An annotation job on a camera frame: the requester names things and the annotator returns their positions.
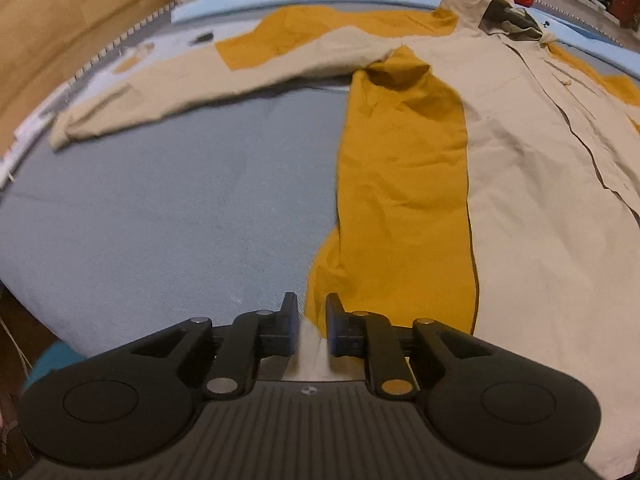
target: gray mattress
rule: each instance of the gray mattress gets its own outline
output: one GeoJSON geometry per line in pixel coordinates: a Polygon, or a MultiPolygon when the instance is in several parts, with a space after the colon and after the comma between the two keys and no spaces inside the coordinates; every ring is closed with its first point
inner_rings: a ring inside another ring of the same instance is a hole
{"type": "MultiPolygon", "coordinates": [[[[126,44],[164,30],[167,15],[126,44]]],[[[42,139],[0,202],[0,280],[85,355],[192,316],[228,324],[285,291],[303,300],[335,224],[346,98],[290,85],[59,153],[42,139]]]]}

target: yellow cloth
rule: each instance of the yellow cloth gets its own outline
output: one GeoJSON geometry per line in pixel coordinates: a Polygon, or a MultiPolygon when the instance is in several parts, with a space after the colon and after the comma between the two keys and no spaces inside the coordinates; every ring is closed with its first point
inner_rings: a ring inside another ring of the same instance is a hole
{"type": "MultiPolygon", "coordinates": [[[[558,44],[549,44],[548,50],[554,59],[562,61],[576,70],[579,70],[592,81],[602,86],[613,97],[621,100],[631,107],[640,108],[640,89],[634,85],[633,81],[626,75],[602,75],[591,65],[580,58],[569,54],[558,44]]],[[[636,130],[640,134],[640,123],[637,120],[638,114],[627,114],[636,130]]]]}
{"type": "MultiPolygon", "coordinates": [[[[217,44],[233,70],[253,68],[355,25],[380,37],[446,36],[450,10],[339,12],[286,7],[217,44]]],[[[411,326],[433,317],[470,332],[476,279],[466,210],[465,114],[457,92],[401,46],[353,75],[337,165],[338,225],[316,255],[305,313],[326,335],[325,298],[411,326]]]]}

